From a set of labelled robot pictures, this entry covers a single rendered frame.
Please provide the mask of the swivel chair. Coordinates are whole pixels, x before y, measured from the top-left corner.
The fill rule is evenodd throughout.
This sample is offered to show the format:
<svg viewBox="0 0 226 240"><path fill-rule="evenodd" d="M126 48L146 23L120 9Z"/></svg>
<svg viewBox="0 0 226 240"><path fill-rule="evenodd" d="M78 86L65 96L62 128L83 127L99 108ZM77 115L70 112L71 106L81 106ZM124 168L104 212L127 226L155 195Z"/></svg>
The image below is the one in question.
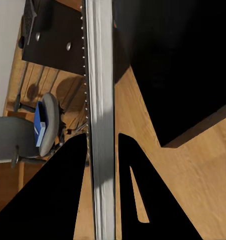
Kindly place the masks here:
<svg viewBox="0 0 226 240"><path fill-rule="evenodd" d="M21 103L21 94L16 98L14 112L17 113L20 108L36 113L36 108L26 106ZM74 129L67 129L64 123L64 109L60 106L50 92L45 93L41 99L45 131L40 146L36 146L35 125L32 121L18 116L1 116L0 117L0 163L12 162L9 168L15 167L19 162L29 164L45 165L46 160L37 159L37 157L53 157L57 150L65 144L65 135L80 135L87 133L87 123L82 124L87 102L83 105L79 118ZM59 144L55 144L56 138ZM42 168L41 166L41 168ZM89 167L89 162L85 162L85 167Z"/></svg>

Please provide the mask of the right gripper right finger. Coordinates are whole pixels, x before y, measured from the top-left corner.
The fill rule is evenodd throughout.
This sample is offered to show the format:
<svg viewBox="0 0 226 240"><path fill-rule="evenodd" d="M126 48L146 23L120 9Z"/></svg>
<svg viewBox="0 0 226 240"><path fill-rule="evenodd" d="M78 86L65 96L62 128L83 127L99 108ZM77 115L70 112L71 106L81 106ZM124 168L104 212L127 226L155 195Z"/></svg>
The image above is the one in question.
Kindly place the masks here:
<svg viewBox="0 0 226 240"><path fill-rule="evenodd" d="M122 240L203 240L137 141L118 135ZM149 223L138 220L130 167Z"/></svg>

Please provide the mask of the folder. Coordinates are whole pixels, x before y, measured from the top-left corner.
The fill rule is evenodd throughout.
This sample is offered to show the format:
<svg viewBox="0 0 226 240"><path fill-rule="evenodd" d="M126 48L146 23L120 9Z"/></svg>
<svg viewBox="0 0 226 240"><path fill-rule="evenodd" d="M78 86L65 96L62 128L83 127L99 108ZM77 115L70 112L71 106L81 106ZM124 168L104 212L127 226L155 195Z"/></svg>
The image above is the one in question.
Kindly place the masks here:
<svg viewBox="0 0 226 240"><path fill-rule="evenodd" d="M41 101L37 103L33 124L35 128L35 144L37 147L40 147L46 130L44 108Z"/></svg>

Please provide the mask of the keyboard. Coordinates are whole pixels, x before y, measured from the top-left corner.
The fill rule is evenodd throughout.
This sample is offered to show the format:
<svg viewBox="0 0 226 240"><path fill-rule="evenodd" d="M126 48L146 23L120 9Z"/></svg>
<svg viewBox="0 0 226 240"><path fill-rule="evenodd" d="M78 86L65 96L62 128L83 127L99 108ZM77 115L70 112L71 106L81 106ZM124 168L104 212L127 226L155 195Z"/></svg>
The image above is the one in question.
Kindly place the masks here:
<svg viewBox="0 0 226 240"><path fill-rule="evenodd" d="M32 35L34 21L36 19L36 12L33 4L33 0L26 0L25 1L25 7L23 12L23 20L25 22L25 32L26 32L26 39L27 44L29 45L29 41Z"/></svg>

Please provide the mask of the notebook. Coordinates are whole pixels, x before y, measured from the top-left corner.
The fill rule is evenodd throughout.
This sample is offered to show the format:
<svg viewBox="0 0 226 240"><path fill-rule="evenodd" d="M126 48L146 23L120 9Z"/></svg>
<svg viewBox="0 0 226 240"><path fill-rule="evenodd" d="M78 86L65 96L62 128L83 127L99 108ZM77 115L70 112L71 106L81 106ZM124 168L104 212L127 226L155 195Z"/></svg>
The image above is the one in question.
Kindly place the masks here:
<svg viewBox="0 0 226 240"><path fill-rule="evenodd" d="M114 0L82 0L94 240L116 240Z"/></svg>

